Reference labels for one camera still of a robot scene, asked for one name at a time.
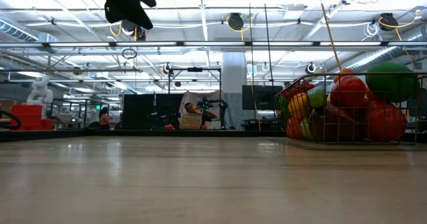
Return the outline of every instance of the pole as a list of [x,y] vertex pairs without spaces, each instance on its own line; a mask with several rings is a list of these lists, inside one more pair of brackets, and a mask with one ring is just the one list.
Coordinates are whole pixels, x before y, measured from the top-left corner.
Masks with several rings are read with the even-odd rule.
[[85,100],[85,119],[83,120],[84,127],[86,127],[86,115],[87,115],[87,100]]

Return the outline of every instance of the green ball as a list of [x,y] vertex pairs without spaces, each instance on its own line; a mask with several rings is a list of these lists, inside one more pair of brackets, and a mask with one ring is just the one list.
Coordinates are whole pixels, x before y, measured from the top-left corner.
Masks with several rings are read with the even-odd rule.
[[[394,62],[376,64],[368,73],[413,73],[405,65]],[[415,96],[420,89],[417,75],[366,75],[371,92],[384,101],[401,103]]]

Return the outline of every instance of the metal pipe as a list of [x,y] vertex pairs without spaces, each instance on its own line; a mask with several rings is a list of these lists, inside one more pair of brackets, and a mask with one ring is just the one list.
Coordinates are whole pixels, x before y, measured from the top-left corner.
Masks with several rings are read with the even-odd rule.
[[205,12],[205,4],[203,0],[200,0],[200,9],[201,9],[201,24],[203,25],[203,36],[205,37],[205,41],[207,41],[207,25],[206,25],[206,12]]
[[74,73],[74,72],[100,72],[100,71],[107,71],[107,72],[142,72],[141,69],[46,69],[46,70],[28,70],[28,69],[0,69],[0,73],[6,73],[6,72],[34,72],[34,73]]

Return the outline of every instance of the red ball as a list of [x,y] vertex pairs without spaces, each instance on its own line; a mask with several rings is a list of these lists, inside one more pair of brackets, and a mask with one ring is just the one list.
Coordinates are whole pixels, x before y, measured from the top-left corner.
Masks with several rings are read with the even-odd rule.
[[173,127],[173,125],[165,125],[165,130],[174,130],[175,128]]
[[393,104],[371,101],[366,114],[368,138],[373,141],[394,141],[406,130],[405,115]]
[[355,76],[345,76],[332,87],[331,104],[336,107],[361,107],[365,92],[362,80]]
[[299,119],[295,117],[288,119],[288,124],[286,124],[286,134],[288,137],[294,139],[301,139],[303,137]]

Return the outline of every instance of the duct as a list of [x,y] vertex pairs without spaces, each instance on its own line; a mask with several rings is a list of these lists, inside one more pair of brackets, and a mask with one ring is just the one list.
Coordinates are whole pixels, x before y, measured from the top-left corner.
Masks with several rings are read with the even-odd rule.
[[[32,31],[5,16],[0,16],[0,31],[24,42],[56,42],[57,38],[44,32]],[[54,53],[56,48],[41,47],[40,51]]]
[[[427,40],[427,23],[419,25],[404,33],[405,41],[426,41]],[[355,72],[361,72],[373,66],[376,63],[389,61],[392,58],[399,57],[405,54],[401,47],[386,47],[378,51],[365,52],[357,57],[342,64],[342,67],[352,68]],[[324,69],[328,72],[338,72],[338,67],[335,61],[326,63]]]

